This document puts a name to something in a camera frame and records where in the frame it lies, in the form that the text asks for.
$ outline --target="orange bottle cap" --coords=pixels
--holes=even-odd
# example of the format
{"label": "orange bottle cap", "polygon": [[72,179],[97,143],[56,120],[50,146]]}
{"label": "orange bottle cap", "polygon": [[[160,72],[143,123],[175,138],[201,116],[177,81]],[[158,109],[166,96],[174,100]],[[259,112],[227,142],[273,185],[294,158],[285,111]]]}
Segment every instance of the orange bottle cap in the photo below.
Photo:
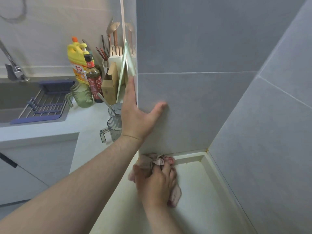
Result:
{"label": "orange bottle cap", "polygon": [[72,37],[72,41],[73,41],[73,42],[78,42],[77,37]]}

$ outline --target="faucet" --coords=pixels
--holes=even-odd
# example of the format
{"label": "faucet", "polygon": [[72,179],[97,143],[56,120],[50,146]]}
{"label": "faucet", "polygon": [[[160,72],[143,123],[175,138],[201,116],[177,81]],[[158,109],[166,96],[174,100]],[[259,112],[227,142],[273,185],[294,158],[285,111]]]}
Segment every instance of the faucet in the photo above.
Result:
{"label": "faucet", "polygon": [[29,81],[29,78],[25,75],[22,68],[15,63],[15,61],[13,60],[13,58],[11,57],[11,55],[9,54],[9,52],[7,51],[1,40],[0,40],[0,48],[11,63],[11,65],[5,64],[5,67],[7,69],[7,77],[12,81],[20,81],[20,82]]}

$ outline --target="green glass cup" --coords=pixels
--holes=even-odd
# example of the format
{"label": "green glass cup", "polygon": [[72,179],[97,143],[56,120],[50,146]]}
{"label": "green glass cup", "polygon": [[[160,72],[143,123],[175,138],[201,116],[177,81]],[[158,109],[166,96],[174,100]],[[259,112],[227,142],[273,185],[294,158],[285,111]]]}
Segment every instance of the green glass cup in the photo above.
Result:
{"label": "green glass cup", "polygon": [[74,106],[71,102],[72,97],[74,97],[79,107],[88,108],[93,104],[92,93],[87,84],[76,84],[71,86],[71,92],[65,96],[66,101],[71,108]]}

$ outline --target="cardboard box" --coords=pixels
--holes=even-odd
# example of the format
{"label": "cardboard box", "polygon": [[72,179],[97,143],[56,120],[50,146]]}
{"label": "cardboard box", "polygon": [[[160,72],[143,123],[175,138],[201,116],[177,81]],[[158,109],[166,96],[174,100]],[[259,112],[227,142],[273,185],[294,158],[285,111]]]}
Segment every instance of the cardboard box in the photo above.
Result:
{"label": "cardboard box", "polygon": [[112,62],[110,69],[102,80],[102,91],[105,100],[109,104],[115,104],[117,100],[117,91],[118,91],[119,77],[117,65],[115,62]]}

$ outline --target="soy sauce bottle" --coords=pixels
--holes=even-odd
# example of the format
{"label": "soy sauce bottle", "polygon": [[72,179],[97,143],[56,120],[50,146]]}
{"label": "soy sauce bottle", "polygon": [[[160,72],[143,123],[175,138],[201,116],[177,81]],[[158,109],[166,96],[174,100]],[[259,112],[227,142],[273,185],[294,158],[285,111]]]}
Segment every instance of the soy sauce bottle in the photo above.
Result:
{"label": "soy sauce bottle", "polygon": [[100,72],[95,68],[93,58],[90,54],[85,55],[85,61],[87,62],[87,70],[85,74],[87,75],[87,79],[90,85],[90,89],[96,103],[102,103],[102,99],[97,95],[100,93],[103,96],[102,92],[102,78]]}

